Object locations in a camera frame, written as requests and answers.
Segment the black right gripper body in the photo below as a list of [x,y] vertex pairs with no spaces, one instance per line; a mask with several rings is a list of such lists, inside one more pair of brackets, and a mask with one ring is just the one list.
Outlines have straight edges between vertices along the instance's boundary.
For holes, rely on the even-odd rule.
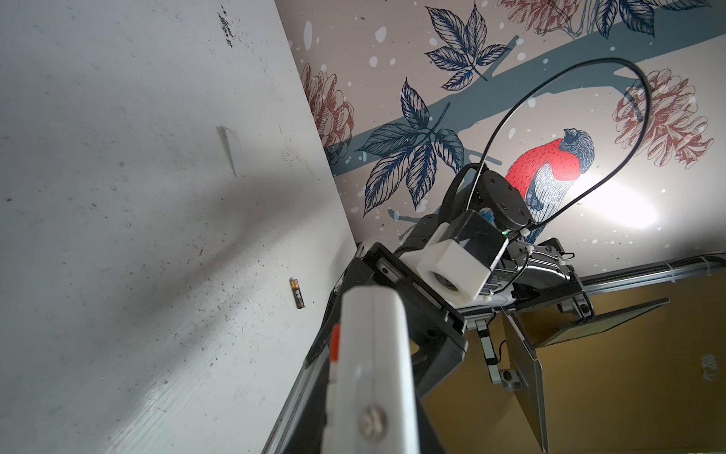
[[412,356],[417,395],[428,395],[463,363],[468,348],[463,316],[380,243],[353,258],[340,285],[331,291],[317,334],[319,354],[330,344],[333,327],[340,321],[342,294],[360,286],[392,289],[402,299],[408,336],[419,347]]

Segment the white remote control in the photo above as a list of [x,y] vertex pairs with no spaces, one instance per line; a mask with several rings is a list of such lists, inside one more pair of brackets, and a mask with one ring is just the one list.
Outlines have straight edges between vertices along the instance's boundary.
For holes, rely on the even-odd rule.
[[419,453],[410,339],[399,294],[379,286],[342,296],[326,392],[323,453]]

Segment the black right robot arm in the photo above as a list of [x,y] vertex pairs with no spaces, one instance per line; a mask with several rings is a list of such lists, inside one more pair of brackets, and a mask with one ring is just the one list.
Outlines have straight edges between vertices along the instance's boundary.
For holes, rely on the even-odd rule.
[[404,244],[381,243],[357,255],[331,291],[307,366],[329,346],[342,295],[358,286],[394,289],[403,300],[418,395],[432,391],[463,362],[464,308],[480,296],[512,289],[513,311],[530,311],[583,293],[556,238],[524,240],[533,218],[520,192],[487,166],[467,165],[455,177],[437,214],[418,221]]

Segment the dark monitor screens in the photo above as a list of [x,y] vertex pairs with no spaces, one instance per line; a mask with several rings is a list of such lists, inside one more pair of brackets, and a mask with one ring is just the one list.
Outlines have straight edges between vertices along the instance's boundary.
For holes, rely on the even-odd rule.
[[498,367],[503,382],[520,378],[514,401],[525,428],[534,433],[533,442],[516,446],[540,450],[543,412],[549,416],[550,452],[643,451],[674,444],[673,437],[658,434],[669,422],[657,412],[683,375],[673,336],[678,308],[670,302],[641,310],[638,318],[607,332],[536,349],[540,395],[531,387],[531,360],[504,321],[507,342]]

